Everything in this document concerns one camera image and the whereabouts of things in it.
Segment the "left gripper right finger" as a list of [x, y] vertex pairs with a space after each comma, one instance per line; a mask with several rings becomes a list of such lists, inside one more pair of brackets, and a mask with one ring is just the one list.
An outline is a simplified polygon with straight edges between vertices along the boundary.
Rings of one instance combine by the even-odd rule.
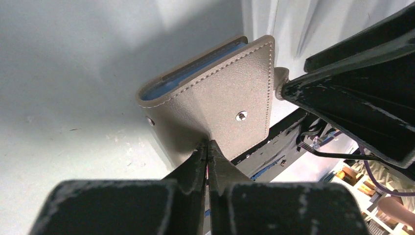
[[366, 235], [351, 193], [323, 182], [258, 183], [210, 141], [207, 153], [213, 235]]

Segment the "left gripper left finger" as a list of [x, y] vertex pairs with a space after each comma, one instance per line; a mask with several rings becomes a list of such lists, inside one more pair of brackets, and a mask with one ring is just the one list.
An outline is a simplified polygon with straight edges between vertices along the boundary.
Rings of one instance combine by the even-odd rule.
[[32, 235], [201, 235], [208, 143], [160, 180], [67, 180], [49, 194]]

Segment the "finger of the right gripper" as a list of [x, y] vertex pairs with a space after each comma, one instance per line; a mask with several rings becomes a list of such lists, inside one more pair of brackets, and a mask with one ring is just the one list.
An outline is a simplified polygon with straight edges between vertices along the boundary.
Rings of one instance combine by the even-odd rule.
[[375, 154], [408, 168], [415, 160], [415, 6], [309, 57], [282, 97]]

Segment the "grey felt card holder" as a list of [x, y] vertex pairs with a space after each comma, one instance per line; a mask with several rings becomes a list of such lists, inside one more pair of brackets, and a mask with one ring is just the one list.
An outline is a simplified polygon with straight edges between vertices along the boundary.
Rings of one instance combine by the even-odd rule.
[[275, 39], [239, 36], [142, 85], [136, 99], [174, 167], [201, 140], [233, 160], [269, 134]]

